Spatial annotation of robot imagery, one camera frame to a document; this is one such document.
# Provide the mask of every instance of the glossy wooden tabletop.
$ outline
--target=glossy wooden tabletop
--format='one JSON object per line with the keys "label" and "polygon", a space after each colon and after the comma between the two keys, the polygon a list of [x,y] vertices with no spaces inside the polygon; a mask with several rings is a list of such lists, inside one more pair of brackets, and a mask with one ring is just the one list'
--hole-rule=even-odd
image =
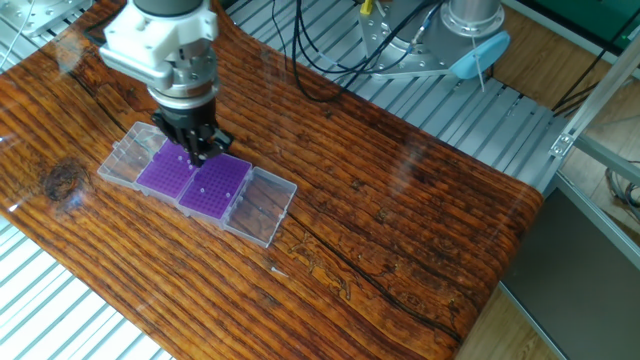
{"label": "glossy wooden tabletop", "polygon": [[307,101],[220,14],[231,152],[298,192],[266,250],[185,218],[96,174],[156,107],[82,36],[117,9],[0,77],[2,214],[179,359],[454,357],[541,195],[355,95]]}

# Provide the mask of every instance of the black cable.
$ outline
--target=black cable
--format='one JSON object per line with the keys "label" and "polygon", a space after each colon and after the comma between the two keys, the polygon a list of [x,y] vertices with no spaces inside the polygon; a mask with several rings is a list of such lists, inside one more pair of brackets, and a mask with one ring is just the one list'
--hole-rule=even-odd
{"label": "black cable", "polygon": [[278,21],[276,21],[276,1],[277,0],[273,0],[273,5],[271,6],[271,21],[273,21],[273,25],[276,26],[276,31],[278,32],[280,42],[282,43],[282,51],[284,52],[284,69],[287,70],[287,45],[284,43],[280,26],[278,26]]}
{"label": "black cable", "polygon": [[302,17],[302,0],[296,0],[296,16],[295,16],[295,24],[293,28],[294,40],[292,44],[293,45],[292,57],[293,57],[293,74],[294,74],[296,83],[300,88],[300,91],[309,100],[315,101],[315,102],[324,103],[324,102],[330,102],[337,99],[339,96],[341,96],[343,93],[347,91],[349,86],[351,86],[355,82],[355,80],[359,75],[366,72],[366,68],[369,65],[369,63],[371,63],[371,61],[374,58],[379,57],[382,51],[391,43],[391,40],[400,32],[400,30],[402,30],[402,28],[404,28],[407,25],[407,23],[409,23],[422,10],[426,9],[430,5],[433,5],[434,3],[436,3],[436,1],[434,0],[425,0],[422,4],[417,6],[395,29],[393,29],[393,31],[391,31],[391,33],[384,39],[384,41],[378,46],[378,48],[376,48],[376,50],[371,54],[371,56],[363,60],[364,63],[358,66],[358,69],[355,70],[354,72],[354,76],[349,80],[349,82],[342,89],[340,89],[340,91],[338,91],[338,93],[328,98],[316,98],[311,96],[307,92],[307,90],[304,88],[304,86],[302,85],[302,82],[300,81],[300,74],[298,73],[297,61],[296,61],[297,59],[296,46],[298,44],[298,41],[296,39],[300,36],[300,18]]}
{"label": "black cable", "polygon": [[[618,30],[618,32],[616,32],[616,34],[611,38],[611,40],[609,41],[609,44],[613,44],[618,39],[618,37],[620,37],[620,35],[624,33],[627,27],[629,27],[629,25],[633,23],[633,21],[638,17],[638,15],[640,15],[640,8],[638,8],[638,10],[636,10],[636,12],[633,13],[633,15],[631,15],[631,17],[624,23],[624,25],[622,25],[622,27]],[[587,77],[587,75],[591,72],[591,70],[595,68],[596,64],[598,64],[598,62],[602,59],[602,57],[606,53],[607,53],[607,50],[602,49],[602,51],[600,52],[600,54],[598,54],[595,60],[591,62],[591,65],[589,65],[589,67],[582,73],[582,75],[580,75],[580,78],[578,78],[578,80],[575,83],[573,83],[571,88],[567,90],[567,92],[562,96],[562,98],[558,101],[558,103],[556,103],[556,105],[551,109],[551,111],[556,111],[559,107],[561,107],[562,105],[570,101],[570,99],[567,99],[567,97],[578,87],[578,85],[580,85],[580,83]]]}

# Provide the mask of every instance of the metal slotted rail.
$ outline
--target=metal slotted rail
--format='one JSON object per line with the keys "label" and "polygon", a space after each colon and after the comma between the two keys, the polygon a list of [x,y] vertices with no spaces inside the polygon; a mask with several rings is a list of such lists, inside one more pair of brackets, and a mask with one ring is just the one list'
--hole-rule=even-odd
{"label": "metal slotted rail", "polygon": [[[291,55],[294,0],[276,1],[276,21]],[[271,19],[272,0],[239,0],[227,13],[246,33],[283,51]],[[314,62],[333,68],[366,57],[359,8],[347,0],[305,0],[307,30],[322,55],[306,45]],[[302,56],[298,62],[308,65]],[[336,80],[336,74],[323,74]],[[563,118],[508,86],[489,80],[482,91],[476,79],[439,75],[407,79],[361,76],[349,88],[359,96],[438,137],[493,168],[544,191],[562,160],[548,150],[566,124]]]}
{"label": "metal slotted rail", "polygon": [[[89,4],[87,1],[85,7],[42,35],[20,37],[0,73],[65,30]],[[17,29],[0,20],[0,62],[16,34]],[[36,243],[0,218],[0,359],[172,357]]]}
{"label": "metal slotted rail", "polygon": [[[293,0],[276,0],[278,21],[291,54]],[[228,13],[247,33],[282,51],[270,0],[239,0]],[[85,9],[35,38],[20,38],[3,69],[44,46]],[[358,9],[348,0],[306,0],[305,22],[325,58],[353,64],[365,56]],[[16,29],[0,21],[0,61]],[[308,65],[303,59],[300,63]],[[560,166],[549,157],[565,121],[517,91],[490,80],[452,76],[379,80],[362,76],[351,88],[424,131],[542,191]],[[84,283],[0,218],[1,359],[171,359]]]}

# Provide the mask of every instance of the pipette tip box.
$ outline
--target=pipette tip box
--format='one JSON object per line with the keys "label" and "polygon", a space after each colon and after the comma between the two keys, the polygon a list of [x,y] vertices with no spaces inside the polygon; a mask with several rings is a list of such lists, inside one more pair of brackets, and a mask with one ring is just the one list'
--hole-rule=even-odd
{"label": "pipette tip box", "polygon": [[273,241],[297,186],[222,154],[193,166],[155,126],[137,122],[98,169],[107,181],[141,191],[263,247]]}

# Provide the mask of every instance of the wire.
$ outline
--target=wire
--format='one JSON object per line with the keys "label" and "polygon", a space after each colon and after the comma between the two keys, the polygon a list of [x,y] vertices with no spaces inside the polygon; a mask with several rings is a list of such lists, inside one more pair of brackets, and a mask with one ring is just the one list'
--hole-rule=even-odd
{"label": "wire", "polygon": [[[631,164],[640,164],[640,161],[629,161]],[[640,222],[640,203],[636,199],[633,198],[633,191],[638,189],[638,186],[632,183],[629,183],[627,187],[622,190],[622,185],[620,184],[620,176],[617,173],[614,173],[613,170],[607,168],[605,170],[604,175],[607,179],[607,185],[609,186],[609,191],[611,191],[611,195],[614,198],[619,199],[625,205],[629,207],[629,212],[635,216],[636,221]]]}
{"label": "wire", "polygon": [[280,31],[280,26],[278,26],[278,21],[276,21],[276,2],[278,0],[273,0],[273,5],[271,6],[271,21],[273,21],[273,25],[276,26],[276,31],[278,32],[278,36],[280,37],[280,42],[282,43],[282,51],[284,52],[284,69],[287,70],[287,45],[284,43],[284,38],[282,37],[282,31]]}
{"label": "wire", "polygon": [[13,41],[11,41],[11,45],[9,45],[9,49],[7,50],[7,53],[4,54],[4,59],[2,59],[2,62],[0,62],[0,72],[2,72],[2,68],[4,68],[4,64],[7,62],[7,59],[9,59],[9,55],[11,55],[11,52],[13,51],[13,47],[16,45],[16,42],[18,42],[18,39],[20,38],[20,36],[22,36],[24,27],[27,25],[27,22],[29,21],[29,17],[31,17],[31,11],[33,10],[33,5],[35,4],[36,4],[36,0],[31,1],[29,12],[24,17],[24,21],[22,22],[22,26],[20,26],[20,30],[18,30],[16,37],[14,37]]}
{"label": "wire", "polygon": [[[620,35],[622,35],[624,33],[624,31],[627,29],[627,27],[629,27],[629,25],[631,25],[633,23],[633,21],[638,17],[638,15],[640,15],[640,8],[638,8],[636,10],[636,12],[633,13],[633,15],[631,15],[631,17],[622,25],[622,27],[620,27],[618,32],[611,38],[611,40],[609,40],[609,43],[607,45],[609,45],[609,46],[615,45],[614,43],[618,39],[618,37],[620,37]],[[596,64],[598,64],[598,62],[600,62],[600,60],[602,59],[602,57],[606,53],[607,53],[607,49],[605,49],[604,46],[603,46],[603,49],[600,52],[600,54],[598,54],[598,56],[593,60],[593,62],[591,62],[591,64],[582,73],[582,75],[580,75],[580,78],[578,78],[578,80],[575,83],[573,83],[573,85],[569,88],[569,90],[567,90],[567,92],[562,96],[562,98],[554,105],[554,107],[551,109],[551,111],[558,110],[562,105],[566,104],[567,102],[571,101],[571,99],[576,97],[574,95],[571,98],[568,98],[569,95],[571,95],[571,93],[573,93],[573,91],[578,87],[578,85],[580,85],[580,83],[582,83],[582,81],[587,77],[587,75],[591,72],[591,70],[593,70],[596,67]],[[589,86],[587,89],[581,91],[581,93],[589,92],[590,90],[594,89],[596,87],[596,85],[598,85],[598,83]],[[555,116],[558,116],[561,113],[562,112],[556,112]]]}
{"label": "wire", "polygon": [[[362,75],[362,74],[366,74],[366,73],[372,73],[374,72],[374,70],[367,70],[367,66],[371,63],[371,61],[373,59],[379,59],[380,55],[382,54],[382,51],[384,49],[386,49],[386,47],[391,43],[391,40],[393,40],[393,38],[400,32],[400,30],[402,30],[416,15],[418,15],[422,10],[426,9],[428,6],[435,4],[437,1],[434,0],[425,0],[423,1],[419,6],[417,6],[402,22],[400,22],[400,24],[398,24],[398,26],[393,29],[393,31],[391,31],[391,33],[383,40],[383,42],[376,48],[376,50],[371,54],[371,56],[369,56],[368,58],[363,59],[362,61],[360,61],[357,65],[353,66],[353,67],[345,67],[345,71],[338,71],[338,72],[333,72],[334,70],[329,70],[332,71],[331,73],[353,73],[353,76],[351,77],[351,79],[349,79],[349,81],[347,82],[347,84],[342,87],[340,89],[340,91],[338,91],[336,94],[330,96],[330,97],[326,97],[326,98],[317,98],[312,96],[311,94],[309,94],[309,92],[305,89],[305,87],[302,84],[302,81],[300,80],[300,74],[298,72],[298,67],[297,67],[297,46],[300,45],[301,52],[303,53],[303,55],[305,55],[304,52],[304,47],[302,46],[302,41],[300,40],[300,30],[303,27],[303,25],[301,25],[301,22],[303,23],[304,20],[302,19],[302,0],[296,0],[296,15],[295,15],[295,23],[294,23],[294,28],[293,28],[293,41],[292,41],[292,58],[293,58],[293,75],[294,78],[296,80],[296,84],[298,85],[298,87],[300,88],[300,91],[311,101],[315,101],[315,102],[321,102],[321,103],[325,103],[325,102],[331,102],[335,99],[337,99],[338,97],[340,97],[343,93],[345,93],[347,91],[347,89],[349,88],[349,86],[351,86],[355,80],[358,78],[358,76]],[[308,34],[304,34],[305,37],[307,37],[307,40],[309,40]],[[375,72],[380,72],[380,71],[384,71],[389,69],[389,67],[385,67],[384,69],[379,69],[379,70],[375,70]]]}

